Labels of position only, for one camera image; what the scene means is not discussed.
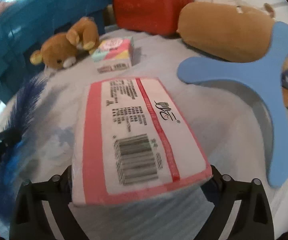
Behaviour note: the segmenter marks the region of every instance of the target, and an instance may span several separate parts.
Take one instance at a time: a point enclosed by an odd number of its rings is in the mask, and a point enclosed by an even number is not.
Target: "white fabric surface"
[[[81,95],[86,85],[117,76],[158,77],[169,91],[196,134],[208,160],[222,174],[235,180],[259,178],[271,205],[275,237],[288,230],[288,180],[280,189],[269,187],[265,155],[271,147],[270,122],[258,97],[234,83],[205,86],[187,85],[176,76],[184,59],[198,55],[180,39],[164,39],[117,30],[105,37],[133,36],[134,66],[125,71],[98,74],[90,57],[52,77],[38,103],[31,140],[24,146],[32,153],[19,180],[46,181],[62,174],[71,164],[74,132]],[[11,109],[10,102],[0,115],[0,130]],[[70,206],[90,239],[193,239],[209,216],[213,205],[200,189],[191,188],[180,196],[131,203],[124,207]],[[233,225],[238,205],[221,239]],[[57,239],[63,239],[49,216]]]

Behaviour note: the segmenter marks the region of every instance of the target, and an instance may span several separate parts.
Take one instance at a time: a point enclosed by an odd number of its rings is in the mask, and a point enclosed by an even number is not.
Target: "red bag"
[[[181,9],[194,0],[113,0],[120,28],[170,35],[176,32]]]

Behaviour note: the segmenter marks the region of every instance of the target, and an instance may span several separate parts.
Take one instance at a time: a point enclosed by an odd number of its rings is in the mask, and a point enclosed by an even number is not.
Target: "screw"
[[[31,181],[29,179],[25,179],[25,181],[22,182],[23,186],[27,186]]]
[[[54,175],[54,176],[52,177],[52,181],[53,181],[53,182],[57,182],[57,181],[60,180],[60,178],[61,178],[61,176],[59,176],[59,175]]]
[[[259,179],[254,179],[254,183],[256,184],[256,185],[261,185],[261,181],[259,180]]]
[[[223,180],[225,181],[230,181],[231,180],[231,176],[227,175],[227,174],[224,174],[223,175]]]

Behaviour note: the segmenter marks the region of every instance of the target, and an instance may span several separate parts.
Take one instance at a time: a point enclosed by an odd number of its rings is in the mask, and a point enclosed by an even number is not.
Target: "barcode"
[[[126,64],[124,64],[124,63],[119,63],[119,64],[114,65],[114,70],[124,69],[124,68],[126,68]]]
[[[116,140],[117,174],[121,184],[158,179],[155,158],[147,134]]]

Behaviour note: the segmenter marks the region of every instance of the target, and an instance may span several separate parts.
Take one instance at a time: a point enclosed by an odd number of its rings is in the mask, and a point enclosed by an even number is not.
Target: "tissue package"
[[[212,176],[183,115],[152,78],[110,79],[87,87],[72,168],[75,205],[161,197]]]
[[[99,73],[124,70],[132,66],[134,43],[132,37],[103,40],[92,54]]]

